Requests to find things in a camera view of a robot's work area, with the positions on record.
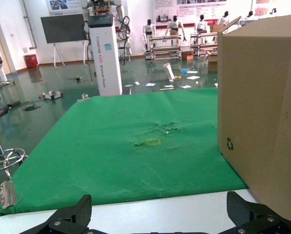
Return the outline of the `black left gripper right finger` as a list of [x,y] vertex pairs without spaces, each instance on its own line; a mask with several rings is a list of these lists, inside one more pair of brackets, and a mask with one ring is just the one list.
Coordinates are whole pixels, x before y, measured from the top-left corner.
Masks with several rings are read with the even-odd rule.
[[291,221],[264,204],[248,202],[227,192],[227,214],[235,227],[223,234],[291,234]]

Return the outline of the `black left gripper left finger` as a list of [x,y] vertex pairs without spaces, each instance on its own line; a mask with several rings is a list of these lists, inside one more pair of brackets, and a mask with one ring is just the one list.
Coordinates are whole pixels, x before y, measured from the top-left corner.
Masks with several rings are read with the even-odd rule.
[[92,214],[92,197],[84,195],[77,204],[56,210],[45,222],[24,234],[87,234]]

